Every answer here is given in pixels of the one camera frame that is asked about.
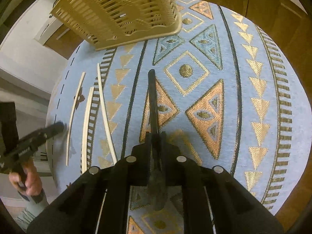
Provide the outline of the person's left hand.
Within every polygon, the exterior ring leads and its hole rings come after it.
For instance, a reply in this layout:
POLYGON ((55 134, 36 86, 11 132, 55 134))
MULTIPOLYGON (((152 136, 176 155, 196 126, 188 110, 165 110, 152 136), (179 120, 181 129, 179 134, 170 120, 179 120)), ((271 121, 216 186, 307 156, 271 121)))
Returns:
POLYGON ((25 190, 19 186, 19 183, 22 180, 21 176, 16 172, 11 172, 8 176, 12 186, 14 186, 19 193, 27 197, 39 195, 42 191, 42 181, 38 175, 38 171, 34 165, 32 157, 29 158, 27 162, 24 162, 22 167, 27 176, 24 182, 25 190))

